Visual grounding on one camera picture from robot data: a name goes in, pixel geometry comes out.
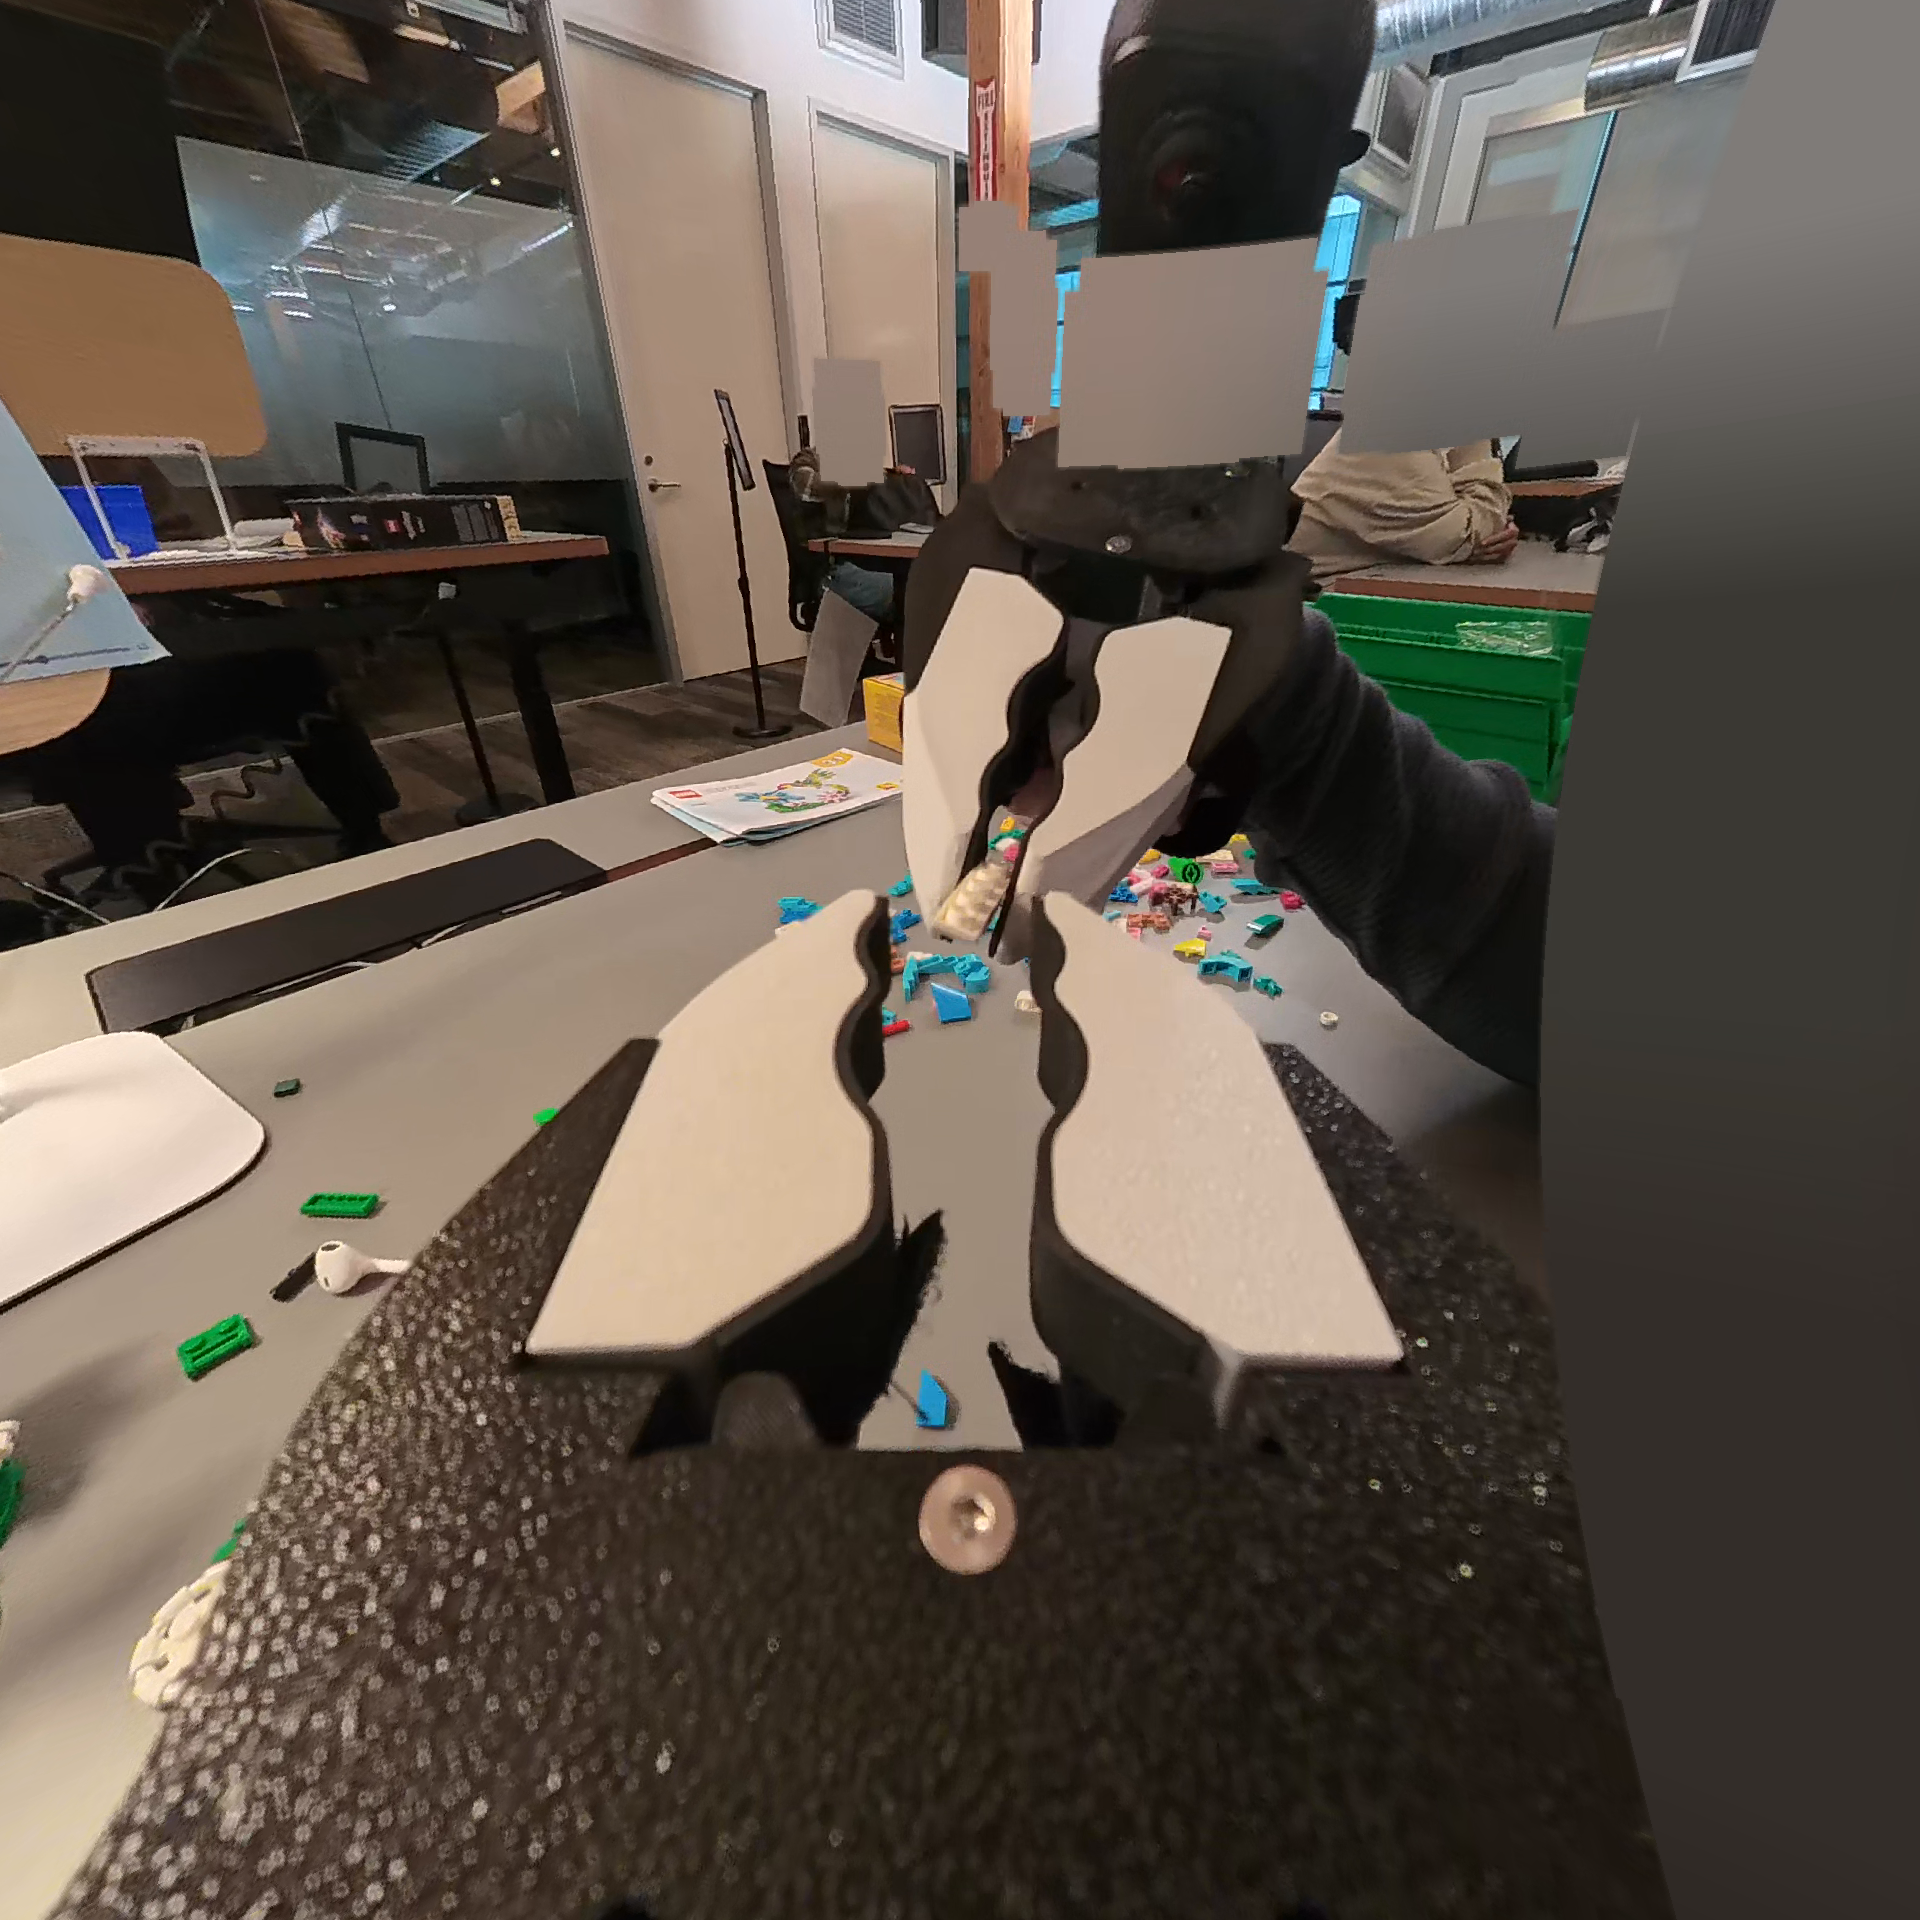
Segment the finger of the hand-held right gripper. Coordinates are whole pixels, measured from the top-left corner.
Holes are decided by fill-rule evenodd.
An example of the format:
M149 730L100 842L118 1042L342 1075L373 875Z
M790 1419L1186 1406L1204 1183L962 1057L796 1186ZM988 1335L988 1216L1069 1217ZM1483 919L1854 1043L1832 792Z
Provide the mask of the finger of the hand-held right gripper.
M1065 618L1027 577L976 566L956 594L920 683L904 697L904 848L930 917L980 859L989 817L1024 783L1002 768L1011 705L1064 637Z
M1188 614L1099 634L1091 667L1043 733L1016 792L1022 855L998 910L996 957L1027 960L1045 895L1101 910L1194 792L1194 743L1232 629Z

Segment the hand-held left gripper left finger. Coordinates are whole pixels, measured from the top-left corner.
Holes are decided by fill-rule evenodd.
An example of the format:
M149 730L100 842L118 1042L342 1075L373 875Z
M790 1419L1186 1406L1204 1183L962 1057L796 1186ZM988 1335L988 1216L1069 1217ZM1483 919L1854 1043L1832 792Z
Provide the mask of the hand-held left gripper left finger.
M848 891L664 1029L539 1303L534 1365L888 1377L906 1343L875 1113L884 901Z

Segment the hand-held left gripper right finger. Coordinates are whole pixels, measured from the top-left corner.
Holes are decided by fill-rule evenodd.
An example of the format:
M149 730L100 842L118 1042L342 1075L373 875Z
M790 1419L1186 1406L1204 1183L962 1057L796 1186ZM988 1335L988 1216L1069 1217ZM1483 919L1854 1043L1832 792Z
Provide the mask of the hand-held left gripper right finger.
M1280 1072L1226 994L1069 895L1032 921L1032 1313L1068 1376L1224 1419L1261 1376L1387 1376L1402 1335Z

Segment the long white lego plate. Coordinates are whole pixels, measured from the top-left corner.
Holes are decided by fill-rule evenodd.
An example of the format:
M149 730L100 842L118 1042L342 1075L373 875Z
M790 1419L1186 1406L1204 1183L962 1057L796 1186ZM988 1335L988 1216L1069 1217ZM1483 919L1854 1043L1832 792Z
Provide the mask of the long white lego plate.
M992 931L1016 889L1024 841L1033 823L1032 809L1003 809L989 817L980 859L953 885L930 919L933 937L972 944Z

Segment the person's right forearm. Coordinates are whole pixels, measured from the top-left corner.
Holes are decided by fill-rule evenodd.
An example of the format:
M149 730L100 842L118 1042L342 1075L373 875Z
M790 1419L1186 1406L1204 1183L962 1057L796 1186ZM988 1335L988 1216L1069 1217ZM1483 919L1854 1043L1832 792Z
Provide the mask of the person's right forearm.
M1168 849L1200 856L1246 831L1260 877L1300 893L1404 1009L1537 1088L1555 809L1392 705L1294 586L1210 591L1192 614L1275 678L1202 770Z

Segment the lego instruction booklet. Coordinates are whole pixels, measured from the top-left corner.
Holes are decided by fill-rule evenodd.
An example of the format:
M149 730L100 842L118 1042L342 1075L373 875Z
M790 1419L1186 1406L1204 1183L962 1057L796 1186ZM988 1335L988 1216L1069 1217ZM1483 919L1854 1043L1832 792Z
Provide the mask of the lego instruction booklet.
M652 802L716 846L762 846L900 794L900 765L836 750L738 778L661 786Z

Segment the pile of loose lego pieces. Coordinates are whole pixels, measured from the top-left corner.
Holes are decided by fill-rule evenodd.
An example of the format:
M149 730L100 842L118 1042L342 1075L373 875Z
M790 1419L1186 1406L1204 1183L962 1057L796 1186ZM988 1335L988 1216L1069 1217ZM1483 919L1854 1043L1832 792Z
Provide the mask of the pile of loose lego pieces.
M1226 893L1177 885L1170 862L1149 859L1115 885L1101 921L1126 944L1170 960L1210 987L1257 1001L1282 998L1288 982L1275 971L1274 949L1306 906L1282 889L1261 891L1248 870L1214 870L1212 862L1200 862L1198 870L1202 880L1221 880ZM894 982L894 995L881 1007L884 1035L912 1026L906 1007L916 998L928 1001L930 1021L947 1019L957 1015L961 998L978 1001L998 982L1005 968L988 954L996 911L972 941L949 941L933 931L912 870L900 870L881 893L888 901Z

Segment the white bag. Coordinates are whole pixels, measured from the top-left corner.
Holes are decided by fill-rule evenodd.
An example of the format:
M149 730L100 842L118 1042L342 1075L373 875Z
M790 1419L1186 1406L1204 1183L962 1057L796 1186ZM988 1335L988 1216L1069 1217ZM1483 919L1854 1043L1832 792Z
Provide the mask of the white bag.
M826 590L808 639L801 713L822 728L848 721L881 623L841 591Z

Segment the green plastic crate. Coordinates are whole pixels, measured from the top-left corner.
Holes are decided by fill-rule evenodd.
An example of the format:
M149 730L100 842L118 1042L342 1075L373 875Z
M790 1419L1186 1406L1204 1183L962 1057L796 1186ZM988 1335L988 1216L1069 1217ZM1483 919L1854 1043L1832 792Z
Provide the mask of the green plastic crate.
M1466 760L1508 763L1562 797L1592 613L1326 591L1340 648Z

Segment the white door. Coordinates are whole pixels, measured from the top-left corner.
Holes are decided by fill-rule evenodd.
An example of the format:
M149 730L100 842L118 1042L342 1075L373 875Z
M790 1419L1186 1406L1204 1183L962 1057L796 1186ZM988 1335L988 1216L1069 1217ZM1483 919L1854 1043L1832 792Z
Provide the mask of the white door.
M782 413L760 109L610 39L569 26L563 49L664 643L674 678L722 677L747 641L714 394L752 432Z
M897 411L953 433L953 150L810 101L808 167L822 337L803 350L805 394L826 373L829 474L875 477L897 463Z

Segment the black cardboard box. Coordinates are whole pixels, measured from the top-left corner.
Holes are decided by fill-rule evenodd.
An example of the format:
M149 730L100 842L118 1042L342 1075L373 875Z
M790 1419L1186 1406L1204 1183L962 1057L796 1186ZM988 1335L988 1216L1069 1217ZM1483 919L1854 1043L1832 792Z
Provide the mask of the black cardboard box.
M286 510L299 544L313 553L507 544L517 537L517 520L500 512L499 495L293 495Z

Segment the wooden desk with black legs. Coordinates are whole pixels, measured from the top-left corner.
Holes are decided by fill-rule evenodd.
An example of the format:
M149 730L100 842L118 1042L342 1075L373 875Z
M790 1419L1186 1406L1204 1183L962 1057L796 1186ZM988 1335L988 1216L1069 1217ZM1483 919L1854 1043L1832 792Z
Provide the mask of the wooden desk with black legs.
M380 577L453 582L481 569L555 569L569 562L608 560L598 535L526 535L492 544L418 544L373 551L188 551L116 560L108 566L129 598L170 591L257 591L290 585L337 585ZM533 753L541 802L577 799L561 720L539 665L537 639L524 617L500 626L518 723Z

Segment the clear acrylic stand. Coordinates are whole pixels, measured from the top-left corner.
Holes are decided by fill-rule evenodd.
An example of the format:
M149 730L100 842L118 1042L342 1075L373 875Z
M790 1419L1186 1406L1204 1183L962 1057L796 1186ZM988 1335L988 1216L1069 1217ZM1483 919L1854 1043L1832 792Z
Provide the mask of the clear acrylic stand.
M238 547L235 519L201 438L66 437L64 455L81 483L139 483L149 497L158 551L212 539Z

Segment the light blue paper sheet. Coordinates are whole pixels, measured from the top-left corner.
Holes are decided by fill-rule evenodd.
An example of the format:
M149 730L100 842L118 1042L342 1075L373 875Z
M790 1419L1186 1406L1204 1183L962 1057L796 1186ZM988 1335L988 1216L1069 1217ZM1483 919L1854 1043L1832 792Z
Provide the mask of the light blue paper sheet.
M3 683L162 657L41 457L3 411Z

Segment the wooden chair back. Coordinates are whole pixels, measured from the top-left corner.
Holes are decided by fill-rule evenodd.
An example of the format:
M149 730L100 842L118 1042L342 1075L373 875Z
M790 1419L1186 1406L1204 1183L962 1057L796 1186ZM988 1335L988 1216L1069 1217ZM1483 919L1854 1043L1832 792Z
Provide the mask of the wooden chair back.
M227 459L270 438L232 302L201 267L12 233L3 399L43 457L72 438L170 438Z

